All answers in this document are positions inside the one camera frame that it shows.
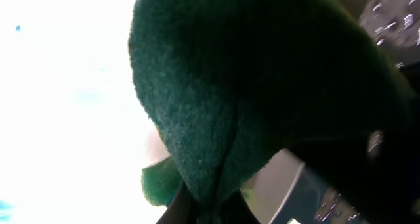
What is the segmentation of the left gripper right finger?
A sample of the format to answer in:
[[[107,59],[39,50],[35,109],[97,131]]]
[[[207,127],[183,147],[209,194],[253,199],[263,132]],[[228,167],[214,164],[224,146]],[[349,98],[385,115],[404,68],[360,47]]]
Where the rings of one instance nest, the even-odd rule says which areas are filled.
[[[221,206],[222,224],[259,224],[240,190],[235,191]]]

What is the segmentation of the green yellow scrubbing sponge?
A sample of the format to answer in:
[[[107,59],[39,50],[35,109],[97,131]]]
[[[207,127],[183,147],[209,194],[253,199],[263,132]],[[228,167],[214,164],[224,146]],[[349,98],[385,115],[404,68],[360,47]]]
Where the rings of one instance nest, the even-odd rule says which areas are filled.
[[[169,156],[142,170],[144,196],[169,207],[182,183],[196,223],[222,223],[221,206],[281,150],[272,143],[273,55],[268,0],[136,0],[129,59],[136,95]]]

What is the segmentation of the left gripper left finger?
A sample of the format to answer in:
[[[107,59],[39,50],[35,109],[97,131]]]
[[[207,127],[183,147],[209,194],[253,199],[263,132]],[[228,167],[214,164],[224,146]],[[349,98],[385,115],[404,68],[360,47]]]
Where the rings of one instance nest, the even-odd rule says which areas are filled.
[[[156,224],[196,224],[196,202],[185,183],[182,183],[169,207]]]

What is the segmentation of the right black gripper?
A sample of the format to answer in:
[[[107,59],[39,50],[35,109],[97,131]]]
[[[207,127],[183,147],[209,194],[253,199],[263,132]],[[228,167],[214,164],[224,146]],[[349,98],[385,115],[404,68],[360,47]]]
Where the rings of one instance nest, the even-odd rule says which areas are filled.
[[[291,147],[372,223],[418,223],[419,67],[303,66],[314,138]]]

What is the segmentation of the white plate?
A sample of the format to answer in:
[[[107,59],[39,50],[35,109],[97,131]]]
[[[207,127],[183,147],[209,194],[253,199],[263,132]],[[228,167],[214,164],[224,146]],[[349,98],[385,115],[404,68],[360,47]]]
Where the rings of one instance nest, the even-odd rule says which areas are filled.
[[[1,0],[1,222],[155,223],[135,0]]]

